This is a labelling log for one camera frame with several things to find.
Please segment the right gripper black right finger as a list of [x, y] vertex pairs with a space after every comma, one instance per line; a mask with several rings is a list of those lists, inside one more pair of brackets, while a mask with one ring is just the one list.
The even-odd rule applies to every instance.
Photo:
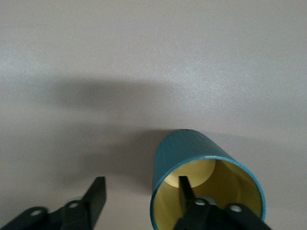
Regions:
[[183, 216], [174, 230], [272, 230], [243, 204], [221, 209], [212, 198], [196, 196], [186, 176], [179, 177], [179, 200]]

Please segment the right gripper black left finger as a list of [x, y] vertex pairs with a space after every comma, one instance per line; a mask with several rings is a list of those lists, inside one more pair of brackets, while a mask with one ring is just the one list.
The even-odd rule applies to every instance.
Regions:
[[105, 177], [97, 177], [81, 199], [49, 213], [46, 207], [31, 207], [0, 230], [93, 230], [106, 203]]

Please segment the teal cup yellow inside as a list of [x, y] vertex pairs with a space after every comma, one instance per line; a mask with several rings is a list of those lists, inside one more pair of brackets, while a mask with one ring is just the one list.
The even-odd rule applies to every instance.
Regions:
[[206, 196], [221, 209], [240, 203], [265, 219], [263, 189], [253, 173], [204, 134], [175, 131], [159, 144], [153, 164], [150, 217], [154, 230], [173, 230], [183, 216], [179, 177], [186, 176], [196, 196]]

